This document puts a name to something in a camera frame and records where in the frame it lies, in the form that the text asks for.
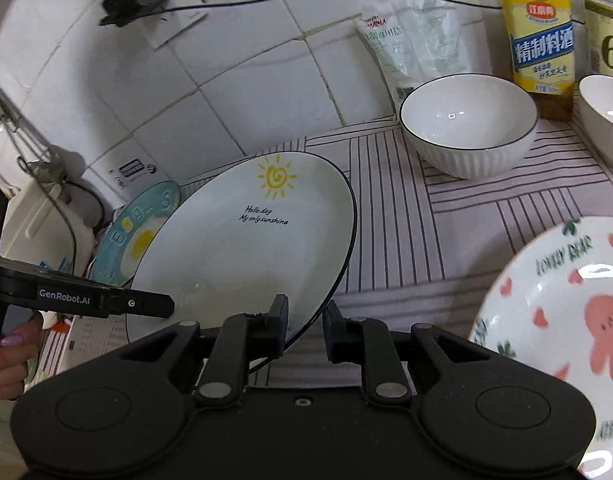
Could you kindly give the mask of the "person left hand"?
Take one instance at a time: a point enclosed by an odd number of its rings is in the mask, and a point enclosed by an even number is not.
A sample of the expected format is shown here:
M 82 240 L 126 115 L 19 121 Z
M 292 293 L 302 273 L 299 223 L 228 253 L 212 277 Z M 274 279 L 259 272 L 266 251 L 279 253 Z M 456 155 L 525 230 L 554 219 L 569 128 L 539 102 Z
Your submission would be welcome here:
M 41 313 L 36 312 L 0 340 L 0 400 L 14 400 L 22 395 L 29 374 L 28 362 L 40 352 L 43 323 Z

